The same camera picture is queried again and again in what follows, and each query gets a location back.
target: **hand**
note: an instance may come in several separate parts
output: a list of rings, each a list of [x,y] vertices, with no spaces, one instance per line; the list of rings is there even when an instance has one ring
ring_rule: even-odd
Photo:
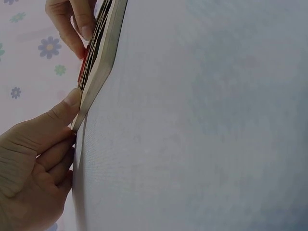
[[[0,230],[43,231],[61,216],[72,187],[75,134],[67,127],[81,92],[0,136]]]
[[[46,13],[59,31],[61,39],[77,55],[84,56],[84,45],[79,34],[89,41],[92,38],[95,17],[94,7],[97,0],[47,0]]]

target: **white surface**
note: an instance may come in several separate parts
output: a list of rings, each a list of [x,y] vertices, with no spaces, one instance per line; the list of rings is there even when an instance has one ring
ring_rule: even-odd
[[[78,134],[81,230],[308,230],[307,11],[306,0],[128,1]]]

